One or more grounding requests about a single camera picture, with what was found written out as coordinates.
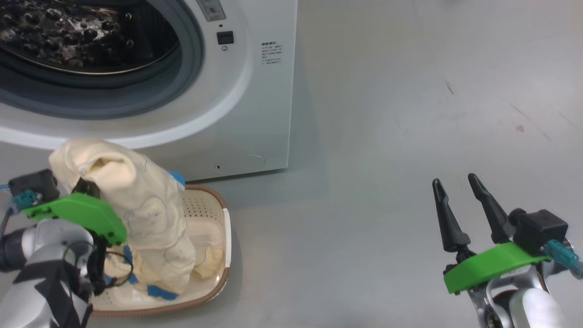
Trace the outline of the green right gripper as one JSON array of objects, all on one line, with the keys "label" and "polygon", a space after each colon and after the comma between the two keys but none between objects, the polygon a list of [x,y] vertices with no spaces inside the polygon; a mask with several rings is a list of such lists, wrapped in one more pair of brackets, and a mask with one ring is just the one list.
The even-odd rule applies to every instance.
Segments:
[{"label": "green right gripper", "polygon": [[[468,174],[468,181],[473,195],[482,205],[491,230],[491,240],[500,245],[471,256],[448,270],[444,274],[448,293],[464,292],[524,266],[550,260],[546,255],[532,256],[517,244],[509,243],[516,228],[509,222],[508,215],[476,174]],[[462,232],[440,179],[433,180],[432,189],[444,251],[468,251],[470,238]]]}]

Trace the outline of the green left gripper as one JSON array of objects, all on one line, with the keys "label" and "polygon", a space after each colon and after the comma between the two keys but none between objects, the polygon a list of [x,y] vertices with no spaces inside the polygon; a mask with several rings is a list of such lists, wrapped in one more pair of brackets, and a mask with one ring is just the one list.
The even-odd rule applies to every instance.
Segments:
[{"label": "green left gripper", "polygon": [[68,220],[104,237],[108,244],[126,243],[127,231],[122,220],[100,198],[101,191],[96,183],[79,179],[73,194],[21,211],[36,221],[55,217]]}]

